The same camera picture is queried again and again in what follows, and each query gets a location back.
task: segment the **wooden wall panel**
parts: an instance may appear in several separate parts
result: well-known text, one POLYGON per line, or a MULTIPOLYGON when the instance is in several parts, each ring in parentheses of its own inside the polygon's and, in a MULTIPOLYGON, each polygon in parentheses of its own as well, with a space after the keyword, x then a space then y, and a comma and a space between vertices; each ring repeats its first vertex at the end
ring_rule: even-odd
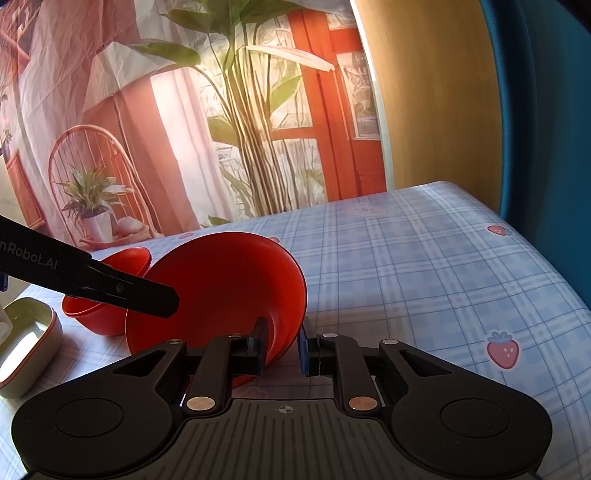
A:
POLYGON ((502 123, 479 0, 354 0, 384 100, 397 189, 452 181, 498 210, 502 123))

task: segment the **wicker chair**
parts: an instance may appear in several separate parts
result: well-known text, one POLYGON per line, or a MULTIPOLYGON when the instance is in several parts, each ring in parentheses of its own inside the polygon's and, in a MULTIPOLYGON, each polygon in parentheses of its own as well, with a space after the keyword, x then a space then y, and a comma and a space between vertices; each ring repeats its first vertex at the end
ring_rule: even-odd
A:
POLYGON ((107 130, 96 125, 76 125, 66 130, 57 139, 49 157, 49 185, 53 199, 59 208, 72 244, 85 250, 99 250, 120 245, 129 245, 150 238, 162 236, 157 232, 148 208, 149 198, 141 184, 139 175, 119 141, 107 130), (130 187, 133 192, 119 196, 121 205, 113 207, 111 227, 112 241, 94 238, 82 221, 75 221, 63 211, 69 201, 64 187, 60 185, 72 179, 71 167, 89 171, 100 167, 105 175, 117 179, 117 184, 130 187), (133 233, 119 230, 119 220, 132 218, 143 224, 133 233))

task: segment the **red plastic bowl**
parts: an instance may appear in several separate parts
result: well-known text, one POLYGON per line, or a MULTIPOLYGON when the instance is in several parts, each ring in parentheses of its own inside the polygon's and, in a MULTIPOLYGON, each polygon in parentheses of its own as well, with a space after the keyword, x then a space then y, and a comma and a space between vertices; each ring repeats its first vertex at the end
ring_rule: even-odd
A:
MULTIPOLYGON (((174 338, 190 348, 206 346, 217 336, 249 333, 264 316, 270 320, 268 365, 293 343, 306 312, 306 281, 295 259, 252 233, 198 237, 162 257, 145 278, 174 287, 180 305, 168 319, 130 310, 125 336, 131 353, 174 338)), ((234 386, 248 380, 241 377, 234 386)))
MULTIPOLYGON (((103 260, 116 270, 143 277, 150 267, 152 255, 147 248, 133 247, 117 252, 103 260)), ((68 317, 73 317, 91 332, 104 336, 125 333, 127 310, 105 303, 86 299, 64 297, 61 309, 68 317)))

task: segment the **printed backdrop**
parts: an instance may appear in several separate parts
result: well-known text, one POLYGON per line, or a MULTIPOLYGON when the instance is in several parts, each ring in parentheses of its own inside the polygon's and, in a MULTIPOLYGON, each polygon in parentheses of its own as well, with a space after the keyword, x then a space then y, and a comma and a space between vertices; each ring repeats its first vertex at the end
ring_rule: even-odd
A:
POLYGON ((90 251, 385 191, 347 0, 12 0, 0 90, 27 225, 90 251))

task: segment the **white flower pot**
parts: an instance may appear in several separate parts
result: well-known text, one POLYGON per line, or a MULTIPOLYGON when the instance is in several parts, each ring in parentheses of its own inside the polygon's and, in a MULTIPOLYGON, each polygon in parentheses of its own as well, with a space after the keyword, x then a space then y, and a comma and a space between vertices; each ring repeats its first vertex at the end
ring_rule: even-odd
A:
POLYGON ((95 242, 108 244, 113 241, 113 229, 111 228, 111 214, 109 212, 99 213, 90 218, 82 218, 82 225, 86 233, 95 242))

